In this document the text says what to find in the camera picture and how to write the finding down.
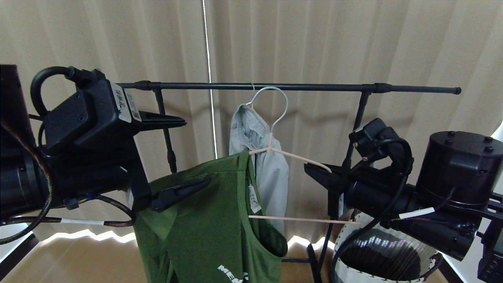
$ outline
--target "clothes rack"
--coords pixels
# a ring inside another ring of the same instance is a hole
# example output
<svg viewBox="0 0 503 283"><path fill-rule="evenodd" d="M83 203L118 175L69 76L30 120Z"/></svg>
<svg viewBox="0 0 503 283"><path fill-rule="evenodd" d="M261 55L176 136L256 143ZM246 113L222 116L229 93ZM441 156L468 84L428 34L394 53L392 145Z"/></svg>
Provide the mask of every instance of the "clothes rack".
<svg viewBox="0 0 503 283"><path fill-rule="evenodd" d="M394 86L385 83L362 84L362 85L339 85L339 84L251 84L251 83L162 83L151 81L138 81L135 83L119 84L125 89L138 89L143 91L153 91L159 107L159 113L165 114L164 100L162 98L163 89L171 90L254 90L263 87L277 87L284 91L330 91L330 92L360 92L360 102L358 105L355 123L353 130L360 127L365 107L369 96L373 93L389 93L389 92L414 92L414 93L446 93L458 95L461 93L461 88L446 88L446 87L423 87L423 86ZM167 129L164 130L164 139L167 148L167 159L172 173L176 173L176 158L171 145L170 134ZM346 157L342 163L343 167L351 167L351 156L353 154L353 146L348 145ZM339 219L343 210L343 199L335 198L328 193L328 216L331 220ZM311 244L307 246L308 258L285 258L283 262L300 262L309 263L315 283L322 283L321 268L326 255L328 241L333 229L333 223L329 223L325 241L321 249L319 260L316 258L314 249Z"/></svg>

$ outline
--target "curtain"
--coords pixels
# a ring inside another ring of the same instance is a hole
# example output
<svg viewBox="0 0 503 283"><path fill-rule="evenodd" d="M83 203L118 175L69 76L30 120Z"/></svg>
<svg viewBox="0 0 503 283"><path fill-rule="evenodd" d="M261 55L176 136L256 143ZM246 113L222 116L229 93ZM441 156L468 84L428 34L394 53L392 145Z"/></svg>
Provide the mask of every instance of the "curtain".
<svg viewBox="0 0 503 283"><path fill-rule="evenodd" d="M409 141L415 184L430 134L444 130L491 135L503 112L503 6L453 1L211 1L206 3L212 80L461 87L452 94L386 93L369 98L362 125L375 117ZM229 125L250 91L214 91L219 156ZM282 149L340 165L359 93L287 92L287 115L275 126ZM254 109L270 124L284 111L279 93L263 93ZM361 157L356 151L353 164ZM290 164L286 215L326 219L326 190ZM378 167L389 164L378 162ZM321 224L286 222L316 242Z"/></svg>
<svg viewBox="0 0 503 283"><path fill-rule="evenodd" d="M27 101L29 83L53 65L99 68L114 82L323 83L461 87L452 94L372 94L363 123L380 117L407 139L414 184L436 131L491 135L503 118L503 4L496 1L2 1L0 59L16 63ZM208 73L206 34L211 73ZM42 90L48 109L73 93L62 78ZM228 154L230 120L252 91L164 91L167 114L188 125L170 130L179 170ZM156 112L152 92L134 93L141 110ZM359 94L287 92L290 107L275 127L283 150L340 165ZM27 103L28 111L34 108ZM272 123L283 97L265 92L255 104ZM34 131L39 124L33 122ZM136 138L149 180L169 174L161 131ZM353 164L360 159L355 152ZM326 190L290 164L288 217L326 219ZM377 166L386 166L378 162ZM120 192L110 195L125 201ZM95 201L50 215L120 219ZM54 232L107 227L40 225ZM316 242L325 225L286 222L293 235ZM119 234L131 229L114 229Z"/></svg>

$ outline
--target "black metal frame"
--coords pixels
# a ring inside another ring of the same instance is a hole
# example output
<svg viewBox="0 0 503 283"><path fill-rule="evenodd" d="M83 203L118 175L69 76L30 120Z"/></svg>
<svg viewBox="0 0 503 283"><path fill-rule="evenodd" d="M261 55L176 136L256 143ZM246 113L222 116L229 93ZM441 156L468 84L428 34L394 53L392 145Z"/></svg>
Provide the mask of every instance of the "black metal frame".
<svg viewBox="0 0 503 283"><path fill-rule="evenodd" d="M416 92L416 93L450 93L460 94L461 88L445 88L445 87L421 87L421 86L393 86L390 84L376 83L376 84L363 84L363 85L335 85L335 84L234 84L234 83L161 83L150 81L139 81L130 84L119 84L126 89L139 89L144 91L153 91L159 107L159 112L165 114L164 102L161 90L163 89L177 89L177 90L255 90L263 87L277 87L285 91L345 91L345 92L360 92L360 103L355 117L353 130L360 127L365 106L369 96L373 93L388 93L388 92ZM170 164L172 173L176 173L176 158L171 145L170 134L167 129L164 130L164 139L167 147L167 158ZM351 167L351 156L353 154L353 146L348 145L346 158L342 166ZM334 206L331 201L332 198L328 197L328 206ZM307 246L308 258L285 258L284 262L301 262L309 263L313 272L313 279L315 283L321 283L321 268L326 255L328 241L330 239L333 229L333 224L328 225L325 242L321 249L320 259L316 259L314 249L311 244Z"/></svg>

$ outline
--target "laundry basket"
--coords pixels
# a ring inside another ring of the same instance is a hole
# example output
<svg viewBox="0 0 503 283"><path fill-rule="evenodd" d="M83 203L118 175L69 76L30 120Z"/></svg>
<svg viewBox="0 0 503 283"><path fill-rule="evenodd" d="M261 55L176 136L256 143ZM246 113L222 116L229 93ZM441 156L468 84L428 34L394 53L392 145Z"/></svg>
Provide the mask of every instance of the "laundry basket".
<svg viewBox="0 0 503 283"><path fill-rule="evenodd" d="M356 216L357 222L372 219L364 213ZM335 249L359 229L344 225ZM376 225L342 253L334 283L423 282L441 261L441 254L434 248L400 231Z"/></svg>

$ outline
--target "clothes hanger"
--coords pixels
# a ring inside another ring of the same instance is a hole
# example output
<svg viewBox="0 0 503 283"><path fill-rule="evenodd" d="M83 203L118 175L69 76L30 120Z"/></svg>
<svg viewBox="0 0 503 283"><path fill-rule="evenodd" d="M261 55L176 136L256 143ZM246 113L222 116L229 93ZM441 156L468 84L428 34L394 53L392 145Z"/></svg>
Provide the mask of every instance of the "clothes hanger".
<svg viewBox="0 0 503 283"><path fill-rule="evenodd" d="M274 130L274 126L286 115L286 112L288 110L288 97L286 96L285 92L283 92L281 89L279 89L277 87L265 87L265 88L262 88L259 91L257 91L257 93L255 93L255 95L253 96L253 98L251 99L251 101L248 102L248 103L246 103L245 106L250 107L250 105L251 105L251 109L253 109L253 102L255 101L255 99L257 98L257 96L260 94L260 92L262 92L264 90L276 90L276 91L279 91L283 95L283 97L285 97L286 107L285 107L285 111L283 111L283 114L271 126L271 134L269 135L268 146L266 148L263 148L263 149L258 149L258 150L255 150L255 151L250 151L249 154L253 155L253 154L257 154L257 153L261 153L261 152L271 152L271 151L273 151L273 152L280 153L282 155L286 155L286 156L290 156L290 157L293 157L293 158L296 158L296 159L300 159L300 160L305 161L307 163L311 163L311 164L317 165L317 166L319 166L321 168L324 168L325 170L329 171L330 173L332 173L332 170L330 170L329 167L327 167L326 165L321 164L320 162L316 162L316 161L313 161L311 159L304 158L302 156L298 156L298 155L295 155L295 154L291 154L291 153L284 152L282 150L273 148L272 143L273 143L273 130Z"/></svg>

